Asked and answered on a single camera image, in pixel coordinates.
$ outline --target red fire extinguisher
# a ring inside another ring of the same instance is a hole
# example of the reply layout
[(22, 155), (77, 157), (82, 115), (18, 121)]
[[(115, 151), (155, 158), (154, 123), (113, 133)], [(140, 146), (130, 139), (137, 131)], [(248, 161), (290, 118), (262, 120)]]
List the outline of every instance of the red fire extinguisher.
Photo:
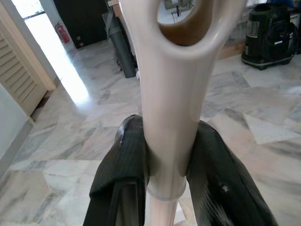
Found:
[(64, 43), (70, 41), (67, 31), (65, 30), (64, 26), (61, 25), (59, 22), (57, 22), (55, 26), (55, 31)]

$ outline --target grey marble veining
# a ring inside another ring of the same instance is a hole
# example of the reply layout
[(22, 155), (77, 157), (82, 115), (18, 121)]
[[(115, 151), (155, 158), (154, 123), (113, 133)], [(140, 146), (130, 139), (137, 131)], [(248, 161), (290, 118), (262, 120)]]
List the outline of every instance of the grey marble veining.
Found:
[[(140, 83), (124, 77), (113, 52), (107, 41), (67, 52), (65, 76), (0, 182), (0, 225), (82, 225), (118, 126), (142, 114)], [(218, 61), (201, 114), (246, 165), (280, 226), (301, 222), (300, 61), (265, 71), (240, 56)], [(196, 226), (189, 186), (179, 202), (187, 220), (178, 226)]]

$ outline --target black cabinet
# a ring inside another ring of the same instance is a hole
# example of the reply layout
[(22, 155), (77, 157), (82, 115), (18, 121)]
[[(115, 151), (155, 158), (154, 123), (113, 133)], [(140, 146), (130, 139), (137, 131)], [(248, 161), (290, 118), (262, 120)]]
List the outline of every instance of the black cabinet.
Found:
[(76, 48), (107, 39), (102, 14), (104, 0), (54, 0)]

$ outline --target black vacuum cleaner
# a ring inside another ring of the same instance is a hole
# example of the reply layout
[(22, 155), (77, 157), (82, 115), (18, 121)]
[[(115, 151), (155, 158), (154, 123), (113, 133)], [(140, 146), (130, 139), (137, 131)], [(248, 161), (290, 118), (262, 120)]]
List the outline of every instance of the black vacuum cleaner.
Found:
[(290, 63), (298, 46), (298, 28), (286, 6), (260, 4), (249, 15), (242, 61), (260, 70)]

